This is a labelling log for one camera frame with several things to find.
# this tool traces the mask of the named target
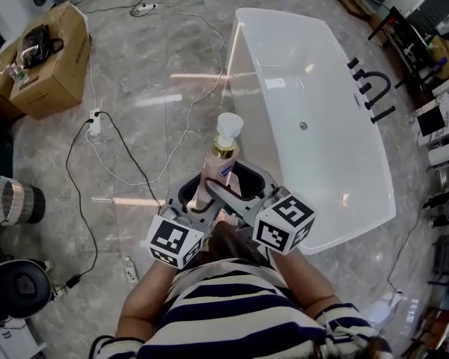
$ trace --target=wire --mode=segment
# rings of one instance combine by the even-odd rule
[[[90,55],[88,56],[90,58],[90,81],[91,81],[91,90],[93,91],[93,98],[95,100],[95,109],[97,108],[97,94],[95,93],[95,87],[93,86],[93,71],[91,70],[91,51]]]
[[[121,140],[121,142],[123,143],[123,145],[125,146],[125,149],[126,149],[126,151],[128,152],[129,157],[132,159],[132,161],[135,163],[135,165],[136,165],[136,167],[138,168],[138,170],[140,171],[140,173],[143,174],[143,177],[146,179],[148,188],[150,189],[151,196],[153,197],[153,199],[155,200],[156,204],[158,205],[158,211],[161,210],[162,205],[161,205],[161,203],[156,199],[155,194],[153,193],[153,189],[151,188],[150,181],[148,180],[147,175],[146,175],[145,172],[140,168],[140,165],[137,163],[137,161],[135,160],[135,158],[133,157],[133,155],[132,155],[131,152],[129,151],[128,145],[126,145],[126,142],[125,142],[125,140],[123,139],[123,136],[121,135],[121,132],[120,132],[119,128],[117,128],[117,126],[114,124],[113,119],[112,119],[112,116],[110,116],[106,111],[99,111],[99,112],[97,112],[97,113],[98,113],[98,114],[106,114],[106,115],[108,116],[108,118],[110,119],[110,121],[112,122],[112,125],[113,125],[114,129],[117,131],[118,135],[120,136],[120,140]]]
[[[202,20],[205,21],[205,23],[206,23],[209,27],[211,27],[212,29],[214,29],[215,31],[217,31],[221,36],[223,36],[223,44],[219,47],[219,50],[218,50],[218,59],[219,59],[219,66],[220,66],[220,71],[219,71],[218,78],[216,79],[216,82],[215,82],[213,88],[212,88],[211,90],[209,90],[208,93],[206,93],[206,94],[205,94],[204,96],[202,96],[200,99],[197,99],[196,101],[194,101],[194,102],[189,106],[189,109],[188,109],[188,115],[186,116],[186,130],[185,130],[185,132],[183,133],[183,135],[181,136],[181,138],[180,138],[180,140],[178,141],[177,145],[174,147],[174,149],[171,151],[170,155],[168,156],[168,160],[166,161],[165,166],[163,166],[163,169],[162,169],[161,173],[158,175],[158,178],[157,178],[157,179],[159,179],[159,178],[163,175],[163,172],[164,172],[165,169],[167,168],[168,164],[170,163],[171,156],[172,156],[173,153],[178,149],[178,147],[180,147],[181,143],[183,142],[183,139],[186,137],[186,135],[187,135],[188,132],[189,132],[189,116],[190,116],[191,113],[192,113],[193,106],[194,106],[195,104],[197,104],[197,103],[203,101],[204,99],[206,99],[206,98],[207,98],[212,92],[214,92],[215,89],[218,87],[219,80],[220,80],[221,77],[223,76],[223,72],[224,72],[224,67],[223,67],[223,62],[222,62],[222,57],[221,57],[221,51],[222,51],[223,47],[224,47],[225,44],[226,44],[227,38],[226,38],[226,35],[225,35],[223,32],[221,32],[219,29],[217,29],[216,27],[214,27],[213,25],[211,25],[210,22],[209,22],[207,19],[205,19],[202,15],[196,15],[196,14],[193,14],[193,13],[179,13],[179,12],[152,13],[151,15],[178,15],[178,16],[200,17]]]
[[[135,13],[133,13],[133,11],[136,9],[136,7],[138,7],[141,3],[143,2],[143,0],[140,0],[138,3],[134,4],[134,5],[119,5],[118,7],[110,7],[110,8],[100,8],[100,9],[96,9],[96,10],[89,10],[87,12],[84,12],[84,14],[89,14],[89,13],[95,13],[95,12],[106,12],[107,10],[114,10],[114,9],[123,9],[123,8],[132,8],[131,11],[129,12],[129,14],[131,16],[135,16]]]
[[[63,289],[66,289],[68,286],[67,285],[65,285],[65,286],[63,286],[63,287],[61,287],[60,289],[58,289],[58,290],[53,290],[53,292],[59,292],[59,291],[61,291],[61,290],[63,290]]]
[[[23,326],[21,327],[0,327],[0,330],[23,330],[26,327],[27,323],[23,321]]]
[[[121,9],[121,8],[133,8],[133,7],[135,7],[135,5],[121,5],[120,7],[110,7],[110,8],[89,10],[89,11],[83,12],[83,13],[89,14],[89,13],[95,13],[95,12],[105,12],[106,10]]]
[[[106,171],[108,171],[114,178],[116,178],[116,179],[120,180],[121,182],[126,183],[127,185],[130,185],[130,186],[139,186],[139,185],[146,185],[146,184],[147,184],[147,182],[130,183],[130,182],[125,181],[123,178],[120,178],[119,176],[117,176],[115,173],[113,173],[113,172],[112,172],[112,171],[105,165],[105,162],[103,162],[103,160],[101,159],[101,157],[100,157],[100,155],[99,155],[99,153],[98,153],[97,148],[95,147],[95,145],[92,144],[92,142],[91,142],[90,139],[88,138],[88,131],[85,133],[85,138],[87,139],[87,142],[91,145],[91,147],[93,147],[93,149],[94,149],[94,151],[95,151],[95,154],[97,155],[98,160],[101,162],[101,164],[103,165],[103,167],[104,167],[104,168],[106,169]]]
[[[415,228],[418,226],[419,224],[419,218],[421,217],[421,213],[422,213],[423,208],[421,207],[421,209],[419,210],[418,213],[418,218],[416,219],[416,222],[414,224],[414,226],[412,227],[412,229],[407,233],[407,237],[406,240],[404,241],[403,245],[401,246],[401,249],[399,250],[399,253],[397,253],[397,257],[396,260],[394,261],[394,265],[392,266],[391,272],[388,275],[388,283],[391,285],[391,287],[393,288],[393,290],[397,293],[402,293],[402,291],[396,289],[396,287],[394,287],[394,284],[391,283],[391,276],[392,273],[394,272],[394,269],[396,268],[397,262],[399,261],[399,257],[404,249],[404,246],[406,246],[407,241],[409,240],[409,237],[411,236],[411,233],[415,230]]]
[[[134,11],[134,10],[136,9],[136,7],[138,7],[143,1],[144,1],[144,0],[140,0],[140,1],[138,2],[138,4],[136,4],[136,5],[131,9],[131,11],[129,12],[130,16],[140,17],[140,16],[136,16],[137,12],[133,13],[133,11]]]
[[[178,141],[177,145],[176,145],[176,146],[174,147],[174,149],[171,151],[170,155],[168,156],[168,159],[166,160],[165,166],[163,166],[163,169],[160,171],[158,177],[155,178],[155,179],[153,179],[153,180],[151,180],[151,181],[148,181],[148,179],[147,179],[147,182],[130,183],[130,182],[127,182],[126,180],[120,178],[119,176],[117,176],[117,175],[114,174],[113,172],[111,172],[111,171],[108,169],[108,167],[103,163],[103,161],[102,161],[102,159],[100,158],[100,155],[99,155],[98,150],[96,149],[96,147],[95,147],[95,146],[90,142],[90,140],[88,139],[88,135],[85,134],[85,137],[87,138],[87,142],[93,147],[93,149],[94,149],[94,151],[95,151],[95,154],[97,155],[97,157],[98,157],[99,161],[101,162],[101,164],[103,165],[103,167],[104,167],[104,168],[105,168],[105,169],[106,169],[106,170],[107,170],[113,177],[119,179],[121,182],[123,182],[123,183],[125,183],[125,184],[127,184],[127,185],[130,185],[130,186],[134,186],[134,185],[148,185],[148,186],[149,186],[151,183],[155,183],[155,182],[158,182],[158,181],[159,181],[159,179],[161,178],[161,176],[162,176],[163,173],[165,172],[165,170],[166,170],[168,164],[170,163],[170,160],[171,160],[171,157],[173,156],[173,153],[178,149],[178,147],[180,147],[181,143],[183,142],[183,139],[186,137],[186,135],[187,135],[188,132],[189,132],[189,117],[190,117],[190,115],[191,115],[193,106],[194,106],[195,104],[197,104],[197,103],[203,101],[204,99],[206,99],[212,92],[214,92],[214,91],[216,90],[216,88],[218,87],[218,84],[219,84],[219,80],[220,80],[220,78],[223,76],[223,72],[224,72],[224,67],[223,67],[223,62],[222,62],[222,57],[221,57],[221,50],[223,49],[223,47],[224,47],[225,44],[226,44],[227,37],[226,37],[226,35],[225,35],[223,32],[221,32],[219,29],[217,29],[216,27],[214,27],[213,25],[211,25],[210,22],[209,22],[206,18],[204,18],[204,17],[201,16],[201,15],[196,15],[196,14],[193,14],[193,13],[165,12],[165,13],[150,13],[150,14],[151,14],[151,15],[193,16],[193,17],[199,17],[199,18],[201,18],[202,20],[204,20],[205,23],[206,23],[209,27],[211,27],[212,29],[214,29],[215,31],[217,31],[221,36],[223,36],[223,43],[222,43],[222,45],[219,47],[219,50],[218,50],[218,59],[219,59],[219,65],[220,65],[220,72],[219,72],[219,75],[218,75],[218,77],[217,77],[217,79],[216,79],[216,82],[215,82],[213,88],[212,88],[211,90],[209,90],[206,94],[204,94],[204,96],[202,96],[200,99],[197,99],[196,101],[194,101],[194,102],[189,106],[189,109],[188,109],[188,115],[186,116],[186,130],[185,130],[185,132],[184,132],[183,135],[181,136],[181,138],[180,138],[180,140]],[[94,90],[94,86],[93,86],[93,78],[92,78],[92,77],[91,77],[91,87],[92,87],[93,92],[94,92],[95,90]],[[97,107],[97,98],[95,97],[95,108],[96,108],[96,107]]]
[[[95,257],[94,257],[94,260],[93,260],[93,263],[92,263],[91,267],[88,270],[86,270],[86,271],[82,272],[81,274],[79,274],[78,275],[79,277],[82,277],[83,275],[85,275],[85,274],[89,273],[91,270],[93,270],[94,267],[95,267],[95,264],[97,263],[97,259],[98,259],[97,240],[95,239],[95,235],[91,231],[90,225],[88,224],[87,220],[85,219],[85,217],[83,215],[83,210],[82,210],[82,193],[80,193],[80,190],[78,189],[78,186],[76,185],[75,180],[73,179],[73,177],[72,177],[72,175],[70,173],[70,170],[68,170],[68,160],[70,159],[70,154],[72,153],[73,145],[75,144],[76,139],[78,138],[78,136],[80,135],[80,133],[82,132],[83,128],[85,127],[85,125],[87,123],[90,123],[90,120],[86,120],[82,124],[82,126],[80,127],[80,130],[78,131],[78,133],[76,133],[76,136],[73,139],[72,144],[70,145],[70,151],[68,152],[67,160],[65,162],[65,168],[67,169],[68,176],[72,180],[73,185],[75,186],[75,189],[78,192],[78,204],[79,204],[79,209],[80,209],[80,215],[81,215],[82,220],[84,221],[84,223],[87,225],[88,231],[90,232],[90,235],[91,235],[91,238],[93,239],[93,244],[94,244],[94,247],[95,247]]]
[[[393,266],[392,266],[392,269],[391,269],[391,271],[389,272],[389,275],[388,275],[388,277],[387,277],[388,283],[391,285],[392,289],[396,292],[396,294],[401,295],[401,299],[396,303],[396,306],[394,307],[394,312],[392,313],[391,319],[389,320],[389,322],[388,322],[383,328],[381,328],[381,330],[379,330],[379,334],[382,334],[382,332],[383,332],[386,328],[388,328],[389,325],[392,323],[392,321],[394,320],[394,317],[396,316],[397,308],[399,307],[399,304],[401,303],[401,301],[402,301],[403,298],[404,298],[404,293],[403,293],[401,290],[396,289],[396,287],[394,286],[394,284],[392,284],[392,282],[391,282],[391,276],[392,276],[392,273],[394,272],[394,269],[396,268],[397,262],[399,261],[399,257],[400,257],[400,255],[401,255],[401,252],[403,251],[404,247],[406,246],[406,244],[407,244],[407,242],[408,242],[408,240],[409,240],[409,237],[411,236],[411,233],[415,230],[415,228],[416,228],[416,227],[418,226],[418,224],[419,224],[419,219],[421,218],[421,213],[422,213],[423,209],[424,209],[423,207],[420,208],[419,213],[418,213],[418,217],[417,217],[417,219],[416,219],[416,222],[414,223],[414,226],[412,227],[412,229],[407,233],[406,240],[404,241],[403,245],[401,246],[401,249],[400,249],[399,252],[397,253],[396,260],[394,261],[394,264],[393,264]]]

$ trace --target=cardboard box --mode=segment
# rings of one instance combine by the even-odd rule
[[[50,37],[62,39],[64,48],[45,63],[25,70],[28,82],[15,84],[10,95],[10,101],[35,120],[82,101],[90,54],[83,16],[71,3],[63,3],[27,25],[17,46],[18,64],[22,65],[23,37],[39,25],[48,25]]]
[[[438,79],[447,81],[449,79],[449,41],[440,36],[434,36],[431,40],[433,48],[430,50],[431,57],[435,62],[447,58],[448,62],[442,66],[441,72],[436,74]]]
[[[0,118],[10,123],[23,115],[23,112],[10,102],[13,79],[5,71],[7,64],[12,64],[16,57],[18,40],[0,53]]]

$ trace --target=tile floor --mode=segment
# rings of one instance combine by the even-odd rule
[[[84,0],[83,11],[138,0]],[[335,0],[146,0],[172,1],[155,13],[186,12],[205,15],[221,31],[230,34],[238,7],[261,7],[313,16],[325,20],[349,58],[363,60],[368,70],[396,77],[382,49],[368,42],[367,24],[348,16]],[[132,18],[127,9],[88,15],[93,44],[91,70],[97,105],[106,110],[121,129],[132,154],[154,180],[186,128],[186,112],[192,101],[213,86],[208,79],[183,79],[178,73],[217,73],[221,38],[197,17],[147,15]],[[226,49],[222,52],[225,59]],[[168,168],[153,189],[164,198],[170,182],[201,167],[215,133],[216,117],[233,104],[223,86],[191,116],[191,131],[172,156]],[[1,235],[5,249],[16,257],[49,257],[55,261],[53,280],[63,283],[87,269],[93,245],[79,216],[78,195],[65,171],[71,141],[94,107],[90,73],[80,106],[40,122],[24,118],[14,127],[15,177],[42,188],[47,199],[45,218],[35,226],[9,227]],[[392,90],[379,109],[396,105],[397,112],[379,122],[394,182],[397,216],[387,224],[310,259],[328,275],[338,295],[353,302],[379,327],[389,319],[376,314],[392,295],[386,277],[406,231],[415,223],[418,209],[431,186],[425,158],[416,148],[406,125],[410,100],[404,90]],[[142,182],[122,143],[107,119],[103,133],[92,139],[103,161],[128,182]],[[122,257],[131,256],[139,275],[150,267],[142,242],[156,207],[136,206],[133,199],[150,199],[144,185],[128,186],[111,177],[97,161],[82,134],[70,157],[70,170],[83,196],[84,214],[93,228],[100,254],[97,266],[69,294],[50,304],[34,318],[48,343],[48,358],[84,358],[100,334],[113,334],[120,307],[129,291]],[[92,198],[105,198],[97,202]],[[110,200],[116,198],[118,203]],[[419,221],[392,276],[404,291],[397,316],[384,335],[400,353],[409,341],[416,316],[425,305],[426,285],[433,258],[434,232],[425,217]]]

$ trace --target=bathtub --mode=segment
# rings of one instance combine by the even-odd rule
[[[245,125],[243,158],[317,209],[300,248],[315,254],[396,215],[388,160],[372,111],[324,21],[236,11],[227,79]]]

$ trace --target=white cable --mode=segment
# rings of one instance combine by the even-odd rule
[[[100,155],[99,155],[99,153],[98,153],[97,148],[96,148],[95,145],[93,145],[93,144],[91,143],[91,141],[88,139],[88,132],[89,132],[89,130],[87,130],[87,131],[85,132],[85,138],[87,139],[87,142],[91,145],[91,147],[93,147],[93,149],[95,150],[95,154],[97,155],[98,160],[101,162],[101,164],[102,164],[103,167],[106,169],[106,171],[108,171],[113,177],[118,178],[121,182],[126,183],[127,185],[130,185],[130,186],[135,186],[135,185],[146,185],[146,184],[147,184],[146,182],[140,182],[140,183],[130,183],[130,182],[127,182],[127,181],[125,181],[124,179],[122,179],[122,178],[120,178],[119,176],[117,176],[115,173],[113,173],[110,169],[108,169],[108,167],[105,165],[105,162],[103,162],[103,160],[100,158]]]
[[[95,109],[97,108],[97,95],[95,94],[95,87],[93,86],[93,72],[91,70],[91,49],[90,49],[90,81],[91,81],[91,89],[93,90],[93,98],[95,99]]]
[[[162,176],[163,173],[165,172],[165,169],[167,168],[168,164],[170,163],[171,156],[172,156],[173,153],[178,149],[178,147],[180,147],[181,143],[183,142],[183,139],[186,137],[186,135],[187,135],[188,132],[189,132],[189,116],[190,116],[191,113],[192,113],[193,106],[194,106],[195,104],[197,104],[197,103],[203,101],[204,99],[206,99],[206,98],[207,98],[212,92],[214,92],[214,91],[216,90],[216,88],[218,87],[219,80],[220,80],[220,78],[223,76],[223,72],[224,72],[224,67],[223,67],[223,62],[222,62],[222,57],[221,57],[221,51],[222,51],[223,47],[224,47],[225,44],[226,44],[227,38],[226,38],[226,35],[225,35],[223,32],[221,32],[221,31],[220,31],[219,29],[217,29],[216,27],[212,26],[212,25],[210,24],[210,22],[209,22],[207,19],[205,19],[202,15],[195,15],[195,14],[193,14],[193,13],[163,12],[163,13],[149,13],[149,14],[147,14],[147,15],[145,15],[145,16],[151,16],[151,15],[179,15],[179,16],[193,16],[193,17],[200,17],[200,18],[202,18],[202,19],[205,21],[206,24],[208,24],[209,27],[211,27],[212,29],[214,29],[215,31],[217,31],[221,36],[223,36],[223,44],[219,47],[219,50],[218,50],[218,59],[219,59],[220,72],[219,72],[219,75],[218,75],[218,77],[217,77],[217,79],[216,79],[216,83],[214,84],[213,88],[212,88],[211,90],[209,90],[204,96],[202,96],[200,99],[197,99],[196,101],[194,101],[194,102],[189,106],[189,109],[188,109],[188,115],[186,116],[186,130],[185,130],[185,132],[183,133],[183,135],[181,136],[181,138],[180,138],[180,140],[178,141],[177,145],[174,147],[174,149],[171,151],[170,155],[168,156],[168,159],[167,159],[167,161],[166,161],[166,163],[165,163],[165,166],[163,166],[163,169],[162,169],[162,171],[159,173],[158,177],[155,178],[153,181],[149,181],[149,183],[155,183],[155,182],[158,182],[158,180],[161,178],[161,176]],[[92,76],[92,73],[91,73],[91,53],[90,53],[90,78],[91,78],[91,88],[93,89],[93,93],[95,94],[95,89],[94,89],[94,86],[93,86],[93,76]],[[96,96],[94,96],[94,98],[95,98],[95,108],[96,108],[96,107],[97,107],[97,98],[96,98]],[[101,164],[103,165],[103,167],[104,167],[104,168],[105,168],[105,169],[106,169],[106,170],[107,170],[113,177],[119,179],[121,182],[126,183],[127,185],[130,185],[130,186],[135,186],[135,185],[147,185],[147,184],[148,184],[148,182],[129,183],[129,182],[125,181],[124,179],[120,178],[119,176],[115,175],[115,174],[114,174],[112,171],[110,171],[110,170],[107,168],[107,166],[103,163],[103,161],[102,161],[102,159],[100,158],[100,155],[99,155],[99,153],[98,153],[98,150],[96,149],[96,147],[95,147],[95,146],[90,142],[90,140],[88,139],[88,132],[85,133],[85,137],[86,137],[86,139],[87,139],[87,142],[88,142],[88,143],[93,147],[93,149],[95,150],[95,153],[96,153],[96,155],[97,155],[99,161],[100,161]]]

